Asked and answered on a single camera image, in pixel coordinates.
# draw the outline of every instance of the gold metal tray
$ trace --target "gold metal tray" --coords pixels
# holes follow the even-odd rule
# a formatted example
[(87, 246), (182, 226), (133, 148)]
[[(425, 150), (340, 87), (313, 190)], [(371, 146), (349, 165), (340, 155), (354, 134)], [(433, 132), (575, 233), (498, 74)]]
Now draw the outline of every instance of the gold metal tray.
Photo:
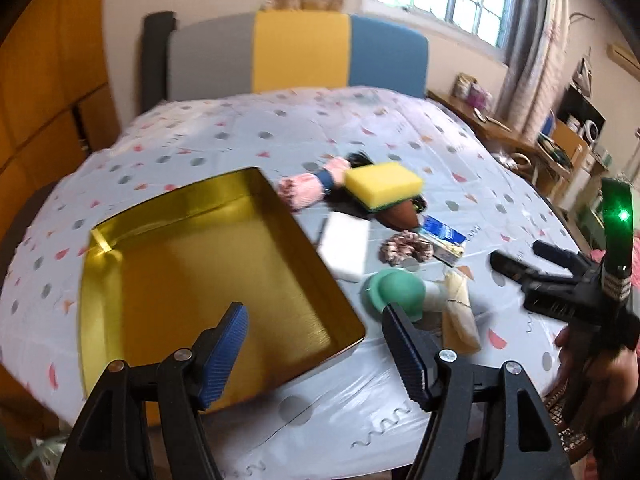
[(189, 347), (232, 301), (246, 305), (249, 332), (212, 410), (280, 386), (365, 335), (268, 181), (246, 168), (93, 229), (79, 314), (85, 393), (114, 359), (143, 365)]

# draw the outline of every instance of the metal screw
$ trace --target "metal screw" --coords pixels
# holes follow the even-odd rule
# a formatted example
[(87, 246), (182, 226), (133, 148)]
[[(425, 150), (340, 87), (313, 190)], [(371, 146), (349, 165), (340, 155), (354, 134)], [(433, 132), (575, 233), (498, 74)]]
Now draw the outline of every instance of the metal screw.
[(505, 368), (510, 374), (517, 375), (522, 371), (522, 366), (520, 366), (516, 361), (509, 361)]
[(174, 352), (174, 359), (176, 361), (188, 361), (192, 355), (191, 350), (188, 348), (180, 348)]
[(453, 350), (447, 349), (440, 350), (440, 353), (438, 355), (440, 356), (440, 359), (446, 361), (447, 363), (452, 363), (458, 358), (458, 354), (456, 354)]
[(116, 372), (121, 372), (124, 370), (124, 361), (121, 361), (120, 359), (116, 359), (115, 361), (111, 361), (109, 363), (109, 371), (116, 373)]

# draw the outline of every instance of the wooden desk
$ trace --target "wooden desk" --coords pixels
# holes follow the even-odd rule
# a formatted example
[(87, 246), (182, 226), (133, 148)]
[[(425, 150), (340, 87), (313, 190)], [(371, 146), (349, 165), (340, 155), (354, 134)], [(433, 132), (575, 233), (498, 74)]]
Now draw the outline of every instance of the wooden desk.
[(514, 152), (520, 152), (523, 155), (528, 156), (534, 167), (533, 176), (531, 177), (531, 183), (534, 187), (537, 184), (540, 164), (542, 163), (544, 166), (549, 168), (552, 174), (558, 177), (555, 183), (553, 183), (553, 181), (549, 183), (549, 186), (551, 186), (551, 190), (547, 195), (549, 200), (553, 201), (553, 198), (562, 183), (571, 178), (571, 172), (554, 161), (537, 142), (528, 142), (522, 137), (520, 132), (511, 128), (508, 124), (507, 126), (510, 128), (509, 130), (491, 122), (483, 123), (478, 119), (478, 116), (476, 116), (473, 107), (469, 106), (462, 99), (458, 99), (457, 97), (444, 95), (431, 90), (428, 91), (427, 96), (434, 101), (445, 105), (449, 110), (465, 121), (465, 123), (468, 124), (476, 134), (480, 142), (485, 146), (492, 142), (497, 142), (507, 149), (511, 149)]
[(497, 140), (501, 144), (505, 144), (523, 152), (525, 155), (537, 152), (537, 142), (527, 142), (523, 139), (520, 132), (515, 131), (513, 128), (509, 131), (497, 124), (489, 122), (483, 123), (474, 113), (474, 109), (466, 104), (462, 99), (433, 92), (431, 90), (428, 92), (428, 97), (445, 105), (449, 110), (465, 121), (483, 144), (491, 140)]

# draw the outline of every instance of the yellow sponge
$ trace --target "yellow sponge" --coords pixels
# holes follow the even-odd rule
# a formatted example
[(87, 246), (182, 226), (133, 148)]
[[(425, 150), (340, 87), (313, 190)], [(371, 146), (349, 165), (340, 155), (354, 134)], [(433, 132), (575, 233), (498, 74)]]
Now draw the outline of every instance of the yellow sponge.
[(344, 187), (369, 211), (377, 211), (419, 195), (422, 180), (397, 162), (386, 162), (347, 171)]

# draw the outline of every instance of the gray headboard panel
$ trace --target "gray headboard panel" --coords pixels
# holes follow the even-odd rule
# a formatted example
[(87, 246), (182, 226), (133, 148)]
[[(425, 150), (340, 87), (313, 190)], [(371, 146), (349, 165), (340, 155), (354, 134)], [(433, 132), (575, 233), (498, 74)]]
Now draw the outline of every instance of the gray headboard panel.
[(174, 30), (169, 39), (168, 99), (218, 99), (251, 93), (255, 13)]

